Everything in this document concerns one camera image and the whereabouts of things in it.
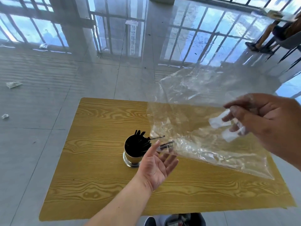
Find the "palm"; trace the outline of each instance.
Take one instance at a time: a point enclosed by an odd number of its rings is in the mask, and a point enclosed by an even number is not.
[[[164,182],[178,164],[178,160],[175,159],[176,156],[170,156],[169,158],[169,154],[159,156],[156,149],[160,145],[160,142],[157,143],[151,146],[146,152],[137,172],[147,179],[153,190]]]

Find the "hand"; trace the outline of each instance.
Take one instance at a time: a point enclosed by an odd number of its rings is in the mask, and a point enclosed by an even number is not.
[[[153,144],[143,156],[136,176],[146,181],[151,191],[158,188],[168,175],[177,166],[179,160],[176,156],[159,154],[156,152],[160,146],[160,140]]]
[[[224,107],[231,111],[224,122],[237,118],[266,150],[301,169],[301,106],[296,100],[254,93]]]

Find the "plastic bag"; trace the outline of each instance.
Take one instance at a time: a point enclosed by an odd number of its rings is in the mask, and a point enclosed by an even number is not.
[[[259,73],[245,76],[221,69],[225,68],[196,65],[160,80],[154,100],[148,104],[150,135],[165,136],[163,143],[173,141],[172,147],[162,152],[274,179],[268,165],[270,154],[255,137],[238,137],[245,134],[245,129],[237,120],[216,126],[214,119],[226,115],[222,105],[238,96],[275,92],[278,80]],[[225,136],[233,134],[229,128],[234,123],[240,131],[226,140]]]

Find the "wood grain tabletop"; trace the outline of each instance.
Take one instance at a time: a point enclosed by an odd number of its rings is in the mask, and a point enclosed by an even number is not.
[[[40,212],[41,221],[91,218],[126,186],[137,169],[123,162],[124,141],[136,129],[149,135],[147,107],[147,102],[81,99]],[[256,142],[249,136],[249,141]],[[275,180],[179,160],[152,194],[143,215],[296,205],[270,156]]]

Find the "leg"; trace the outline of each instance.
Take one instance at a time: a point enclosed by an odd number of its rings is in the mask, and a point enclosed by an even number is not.
[[[266,41],[266,39],[269,37],[269,35],[271,34],[271,32],[273,31],[275,26],[276,26],[276,24],[272,23],[266,28],[264,34],[260,38],[260,41],[255,45],[257,49],[259,49],[261,47],[261,45],[263,44],[263,42]]]

